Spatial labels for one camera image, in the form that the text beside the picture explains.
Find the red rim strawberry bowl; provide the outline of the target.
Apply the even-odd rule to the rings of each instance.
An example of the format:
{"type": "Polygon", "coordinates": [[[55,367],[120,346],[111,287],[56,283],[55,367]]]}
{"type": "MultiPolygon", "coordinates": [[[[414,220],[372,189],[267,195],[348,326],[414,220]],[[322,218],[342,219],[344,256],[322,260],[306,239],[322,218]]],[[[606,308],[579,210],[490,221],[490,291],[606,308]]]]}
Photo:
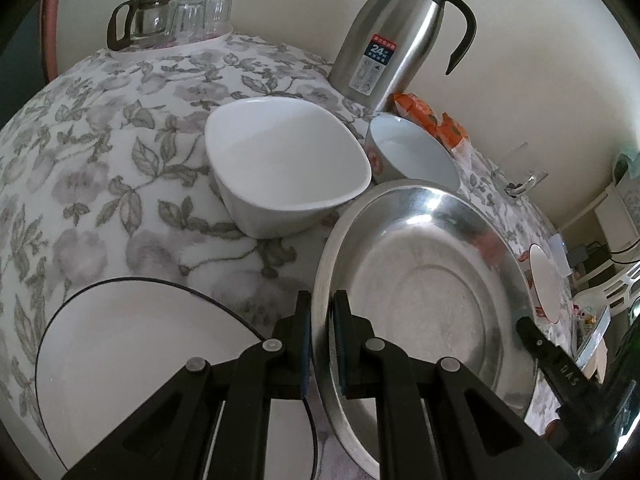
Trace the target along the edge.
{"type": "Polygon", "coordinates": [[[531,244],[518,257],[529,298],[537,318],[556,324],[561,317],[562,287],[555,267],[538,244],[531,244]]]}

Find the large steel basin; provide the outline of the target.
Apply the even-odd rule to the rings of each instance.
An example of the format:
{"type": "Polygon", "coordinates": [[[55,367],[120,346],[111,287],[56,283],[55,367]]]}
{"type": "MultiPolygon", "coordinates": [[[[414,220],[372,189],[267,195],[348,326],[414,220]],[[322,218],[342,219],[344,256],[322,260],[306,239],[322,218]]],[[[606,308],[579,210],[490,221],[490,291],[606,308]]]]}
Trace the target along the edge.
{"type": "Polygon", "coordinates": [[[338,384],[329,318],[338,290],[375,336],[421,361],[453,356],[526,415],[536,364],[515,330],[532,313],[526,281],[508,244],[467,200],[418,180],[375,185],[342,213],[320,258],[311,341],[322,404],[348,456],[378,478],[375,405],[346,399],[338,384]]]}

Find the pale blue ceramic bowl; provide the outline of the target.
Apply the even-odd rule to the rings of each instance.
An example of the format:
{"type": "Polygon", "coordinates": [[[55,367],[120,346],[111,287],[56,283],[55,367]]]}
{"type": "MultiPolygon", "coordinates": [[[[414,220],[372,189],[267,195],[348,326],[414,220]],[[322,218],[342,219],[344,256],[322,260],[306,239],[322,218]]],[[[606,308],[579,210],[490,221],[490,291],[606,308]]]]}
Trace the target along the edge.
{"type": "Polygon", "coordinates": [[[460,188],[457,166],[426,130],[392,114],[370,121],[363,144],[376,184],[412,179],[431,182],[449,192],[460,188]]]}

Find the white square bowl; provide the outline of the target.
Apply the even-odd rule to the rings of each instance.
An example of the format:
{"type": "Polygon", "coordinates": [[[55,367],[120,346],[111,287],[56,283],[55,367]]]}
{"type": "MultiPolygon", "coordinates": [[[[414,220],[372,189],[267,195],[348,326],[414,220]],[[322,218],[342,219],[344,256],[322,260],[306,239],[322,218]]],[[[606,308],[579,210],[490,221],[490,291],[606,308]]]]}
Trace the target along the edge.
{"type": "Polygon", "coordinates": [[[266,96],[210,113],[205,148],[224,206],[256,240],[308,229],[370,184],[363,148],[332,113],[266,96]]]}

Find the white plastic chair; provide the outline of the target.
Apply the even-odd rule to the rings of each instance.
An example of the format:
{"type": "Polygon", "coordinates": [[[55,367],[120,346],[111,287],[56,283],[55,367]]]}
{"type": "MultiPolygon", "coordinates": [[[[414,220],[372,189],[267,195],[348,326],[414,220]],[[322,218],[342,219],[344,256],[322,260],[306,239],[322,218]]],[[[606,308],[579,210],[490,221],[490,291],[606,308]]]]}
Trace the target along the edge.
{"type": "Polygon", "coordinates": [[[602,382],[608,362],[604,335],[614,316],[626,313],[639,301],[639,263],[625,264],[612,278],[581,290],[572,301],[576,364],[587,378],[597,375],[602,382]]]}

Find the white shelf unit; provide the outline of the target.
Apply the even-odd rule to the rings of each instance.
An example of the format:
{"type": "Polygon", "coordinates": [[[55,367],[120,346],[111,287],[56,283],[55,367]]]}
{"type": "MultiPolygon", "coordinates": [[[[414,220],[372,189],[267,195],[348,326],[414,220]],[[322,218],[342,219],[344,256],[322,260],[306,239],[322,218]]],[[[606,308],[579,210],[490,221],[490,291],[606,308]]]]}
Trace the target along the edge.
{"type": "Polygon", "coordinates": [[[611,255],[630,256],[639,245],[639,232],[613,183],[605,188],[604,199],[594,213],[611,255]]]}

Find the glass mug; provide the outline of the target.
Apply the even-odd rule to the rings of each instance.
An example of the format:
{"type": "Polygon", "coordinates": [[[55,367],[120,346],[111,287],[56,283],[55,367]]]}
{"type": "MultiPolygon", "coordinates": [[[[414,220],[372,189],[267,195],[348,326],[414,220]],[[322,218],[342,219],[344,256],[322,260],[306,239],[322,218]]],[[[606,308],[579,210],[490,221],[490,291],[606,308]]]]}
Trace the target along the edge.
{"type": "Polygon", "coordinates": [[[506,154],[491,173],[496,188],[510,200],[526,195],[546,177],[548,171],[528,142],[506,154]]]}

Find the floral grey tablecloth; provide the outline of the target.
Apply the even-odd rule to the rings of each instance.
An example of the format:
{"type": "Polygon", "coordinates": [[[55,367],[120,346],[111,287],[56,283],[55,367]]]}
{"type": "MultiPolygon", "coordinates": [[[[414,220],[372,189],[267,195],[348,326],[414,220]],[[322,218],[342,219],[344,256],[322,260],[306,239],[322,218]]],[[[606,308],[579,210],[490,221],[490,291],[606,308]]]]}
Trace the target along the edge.
{"type": "Polygon", "coordinates": [[[284,96],[363,138],[371,113],[330,87],[328,68],[237,34],[143,61],[98,52],[3,127],[1,419],[38,478],[64,468],[37,408],[37,352],[74,292],[104,278],[160,278],[212,295],[265,334],[312,281],[335,217],[283,240],[245,236],[218,195],[203,132],[218,105],[284,96]]]}

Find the right orange snack packet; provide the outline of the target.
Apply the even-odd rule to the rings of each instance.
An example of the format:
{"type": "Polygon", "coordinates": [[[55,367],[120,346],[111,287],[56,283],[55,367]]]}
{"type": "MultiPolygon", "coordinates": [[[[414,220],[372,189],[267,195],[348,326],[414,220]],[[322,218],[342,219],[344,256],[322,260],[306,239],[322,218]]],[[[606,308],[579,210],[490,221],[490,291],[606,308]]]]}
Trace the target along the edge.
{"type": "Polygon", "coordinates": [[[442,120],[436,128],[438,140],[458,157],[468,157],[471,154],[471,142],[465,128],[447,113],[442,114],[442,120]]]}

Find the orange snack packet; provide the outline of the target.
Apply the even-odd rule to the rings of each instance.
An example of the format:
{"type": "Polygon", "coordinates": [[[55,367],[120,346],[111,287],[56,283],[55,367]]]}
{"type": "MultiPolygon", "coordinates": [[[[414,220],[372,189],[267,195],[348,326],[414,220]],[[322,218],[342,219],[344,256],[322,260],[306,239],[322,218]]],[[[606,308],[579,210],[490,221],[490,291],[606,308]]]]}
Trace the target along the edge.
{"type": "Polygon", "coordinates": [[[395,93],[392,95],[394,110],[401,117],[436,136],[438,119],[434,110],[413,93],[395,93]]]}
{"type": "Polygon", "coordinates": [[[471,142],[465,128],[447,113],[442,114],[442,120],[436,128],[438,140],[458,157],[468,157],[471,154],[471,142]]]}

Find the left orange snack packet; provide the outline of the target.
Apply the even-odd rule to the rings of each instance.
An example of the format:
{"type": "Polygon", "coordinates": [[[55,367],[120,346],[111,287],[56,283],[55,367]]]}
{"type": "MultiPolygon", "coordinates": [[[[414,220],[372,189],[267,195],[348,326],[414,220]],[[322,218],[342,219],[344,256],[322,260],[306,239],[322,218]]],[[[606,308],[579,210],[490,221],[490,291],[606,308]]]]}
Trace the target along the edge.
{"type": "Polygon", "coordinates": [[[413,93],[395,93],[392,95],[394,110],[401,117],[436,136],[438,119],[434,110],[413,93]]]}

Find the stainless steel thermos jug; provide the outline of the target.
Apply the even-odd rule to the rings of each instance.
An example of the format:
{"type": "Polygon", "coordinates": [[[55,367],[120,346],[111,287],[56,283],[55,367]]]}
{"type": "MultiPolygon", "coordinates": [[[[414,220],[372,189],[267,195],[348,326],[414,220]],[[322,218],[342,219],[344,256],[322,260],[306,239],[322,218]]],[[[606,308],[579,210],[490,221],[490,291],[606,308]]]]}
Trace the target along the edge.
{"type": "Polygon", "coordinates": [[[447,3],[466,21],[460,44],[450,54],[446,72],[451,73],[477,31],[476,17],[463,0],[367,0],[333,63],[330,85],[369,110],[388,110],[392,96],[406,91],[430,54],[447,3]]]}

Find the small drinking glass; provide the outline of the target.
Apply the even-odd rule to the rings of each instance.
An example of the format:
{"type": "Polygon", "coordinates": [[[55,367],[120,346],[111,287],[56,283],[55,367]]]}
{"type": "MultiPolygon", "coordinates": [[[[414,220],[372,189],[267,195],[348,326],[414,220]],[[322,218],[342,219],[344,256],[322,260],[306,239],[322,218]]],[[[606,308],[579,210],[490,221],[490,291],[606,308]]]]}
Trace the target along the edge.
{"type": "Polygon", "coordinates": [[[232,0],[174,0],[169,33],[178,44],[193,44],[232,31],[232,0]]]}

